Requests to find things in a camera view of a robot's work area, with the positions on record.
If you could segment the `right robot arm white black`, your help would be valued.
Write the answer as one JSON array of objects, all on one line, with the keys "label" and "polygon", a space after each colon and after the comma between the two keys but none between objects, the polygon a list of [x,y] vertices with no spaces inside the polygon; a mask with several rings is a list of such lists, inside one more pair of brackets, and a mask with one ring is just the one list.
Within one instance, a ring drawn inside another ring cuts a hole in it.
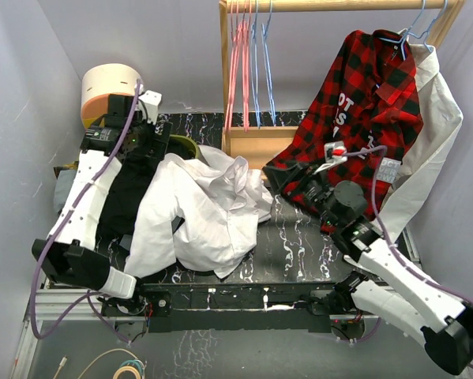
[{"label": "right robot arm white black", "polygon": [[364,215],[368,205],[361,187],[351,181],[331,186],[330,164],[298,163],[288,169],[265,166],[274,193],[292,182],[293,194],[319,214],[335,246],[365,270],[382,278],[385,290],[360,272],[335,285],[331,298],[345,313],[372,313],[424,348],[445,372],[461,374],[473,360],[473,299],[434,282],[391,244]]}]

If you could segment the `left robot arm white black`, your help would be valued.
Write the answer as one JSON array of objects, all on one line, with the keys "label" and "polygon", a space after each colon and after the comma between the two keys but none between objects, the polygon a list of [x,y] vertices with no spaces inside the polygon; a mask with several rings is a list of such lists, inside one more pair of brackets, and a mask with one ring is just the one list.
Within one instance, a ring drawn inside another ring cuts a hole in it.
[{"label": "left robot arm white black", "polygon": [[96,232],[122,168],[122,154],[144,157],[150,168],[165,155],[169,133],[156,132],[161,100],[161,94],[150,90],[109,95],[106,113],[85,131],[73,184],[57,222],[45,239],[32,245],[32,255],[50,281],[119,298],[118,304],[130,315],[145,309],[147,297],[135,288],[134,276],[96,252]]}]

